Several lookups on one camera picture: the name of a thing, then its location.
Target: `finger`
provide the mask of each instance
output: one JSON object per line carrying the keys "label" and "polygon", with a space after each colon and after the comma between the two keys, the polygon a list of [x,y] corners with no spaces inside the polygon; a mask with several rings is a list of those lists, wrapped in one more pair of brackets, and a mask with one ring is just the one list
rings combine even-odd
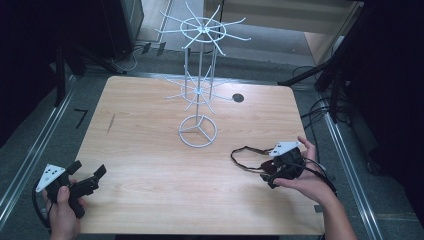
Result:
{"label": "finger", "polygon": [[43,191],[41,192],[41,196],[43,196],[44,202],[47,202],[47,191],[46,191],[46,189],[43,189]]}
{"label": "finger", "polygon": [[297,179],[276,178],[273,183],[277,186],[296,189]]}
{"label": "finger", "polygon": [[87,201],[85,201],[84,198],[78,198],[78,204],[81,205],[83,208],[87,207]]}
{"label": "finger", "polygon": [[57,204],[59,207],[64,204],[68,205],[69,196],[70,192],[67,186],[62,186],[59,188],[59,192],[57,193]]}
{"label": "finger", "polygon": [[297,137],[297,139],[299,140],[299,142],[301,142],[303,145],[305,145],[305,147],[307,149],[306,153],[303,154],[303,157],[315,160],[315,152],[316,152],[315,145],[313,145],[311,142],[309,142],[304,137],[299,136],[299,137]]}

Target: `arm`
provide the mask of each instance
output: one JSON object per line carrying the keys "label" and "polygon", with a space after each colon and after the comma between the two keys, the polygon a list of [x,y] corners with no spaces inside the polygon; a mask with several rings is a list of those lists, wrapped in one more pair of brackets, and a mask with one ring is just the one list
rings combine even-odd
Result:
{"label": "arm", "polygon": [[[305,138],[298,137],[298,140],[303,143],[307,149],[306,152],[302,153],[302,156],[315,160],[315,146]],[[308,162],[306,166],[319,171],[315,164],[311,162]],[[313,173],[303,171],[299,178],[293,180],[277,178],[274,180],[274,184],[296,189],[323,207],[325,237],[327,240],[357,239],[342,203],[337,199],[327,184]]]}

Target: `circular base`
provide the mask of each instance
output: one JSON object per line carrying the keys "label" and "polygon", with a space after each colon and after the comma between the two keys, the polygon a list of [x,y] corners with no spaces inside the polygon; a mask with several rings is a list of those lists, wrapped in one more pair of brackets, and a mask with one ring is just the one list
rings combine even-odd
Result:
{"label": "circular base", "polygon": [[185,144],[191,147],[205,147],[215,140],[218,130],[210,118],[205,115],[193,115],[184,119],[178,132]]}

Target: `black stand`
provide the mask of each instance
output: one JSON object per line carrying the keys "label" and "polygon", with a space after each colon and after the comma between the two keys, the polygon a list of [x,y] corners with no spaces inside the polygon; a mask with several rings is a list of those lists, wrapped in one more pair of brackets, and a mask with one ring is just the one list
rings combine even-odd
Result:
{"label": "black stand", "polygon": [[66,95],[65,84],[65,60],[68,63],[71,71],[78,76],[84,76],[86,67],[81,59],[81,56],[86,56],[93,60],[95,63],[102,66],[113,74],[126,74],[126,71],[118,71],[116,68],[105,62],[103,59],[97,57],[87,49],[75,43],[61,41],[56,47],[56,81],[57,81],[57,95],[55,107],[58,107]]}
{"label": "black stand", "polygon": [[358,17],[357,21],[353,24],[348,34],[343,39],[342,43],[334,52],[334,54],[330,57],[329,60],[312,68],[311,70],[308,70],[300,74],[299,76],[296,76],[284,82],[278,82],[277,84],[280,86],[290,87],[293,84],[296,84],[308,77],[314,76],[315,74],[319,72],[323,72],[323,74],[321,74],[321,76],[318,78],[314,87],[315,87],[315,90],[317,90],[318,92],[323,92],[330,86],[330,84],[333,84],[333,89],[331,92],[330,103],[329,103],[330,105],[329,113],[333,122],[336,123],[337,122],[337,118],[336,118],[337,99],[338,99],[339,90],[343,81],[342,65],[347,64],[348,62],[346,61],[347,56],[351,54],[351,53],[348,53],[349,46],[351,46],[352,42],[356,40],[356,36],[358,35],[357,33],[360,31],[363,24],[366,22],[366,19],[368,18],[370,12],[371,11],[366,11],[365,7],[363,8],[361,15]]}

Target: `black hole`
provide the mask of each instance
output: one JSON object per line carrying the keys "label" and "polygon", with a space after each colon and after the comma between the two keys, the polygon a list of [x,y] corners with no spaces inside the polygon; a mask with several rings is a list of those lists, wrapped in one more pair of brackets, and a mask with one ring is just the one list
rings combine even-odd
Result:
{"label": "black hole", "polygon": [[234,100],[234,102],[243,102],[244,97],[240,93],[236,93],[236,94],[233,95],[233,100]]}

